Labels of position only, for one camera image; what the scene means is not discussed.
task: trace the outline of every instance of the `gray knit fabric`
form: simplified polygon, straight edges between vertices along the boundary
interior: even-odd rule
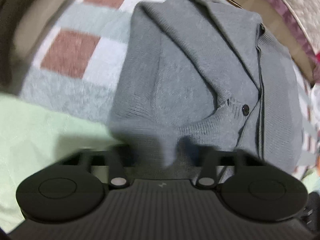
[[[302,122],[293,62],[262,28],[258,14],[218,0],[136,6],[109,123],[139,156],[133,177],[194,178],[185,136],[293,171]]]

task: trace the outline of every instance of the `striped fabric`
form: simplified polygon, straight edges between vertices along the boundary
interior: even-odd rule
[[[106,122],[127,51],[131,15],[139,1],[75,0],[34,55],[20,97],[54,111]],[[316,162],[318,127],[310,84],[294,68],[304,116],[302,154],[294,174],[300,179]]]

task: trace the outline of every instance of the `pink fabric border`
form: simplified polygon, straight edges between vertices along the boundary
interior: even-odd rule
[[[317,63],[316,55],[308,42],[305,34],[303,33],[297,20],[292,15],[291,11],[283,0],[267,0],[270,5],[277,11],[277,13],[282,17],[287,27],[289,28],[291,34],[295,37],[297,42],[301,45],[304,52],[311,58],[315,63]]]

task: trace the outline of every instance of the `checkered blanket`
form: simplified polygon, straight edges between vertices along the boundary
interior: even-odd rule
[[[105,123],[126,55],[131,15],[140,1],[75,0],[42,41],[19,96]]]

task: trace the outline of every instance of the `white logo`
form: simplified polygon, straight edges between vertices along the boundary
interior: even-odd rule
[[[166,183],[161,183],[161,184],[158,184],[159,185],[159,187],[162,187],[163,188],[163,186],[167,186],[167,184]]]

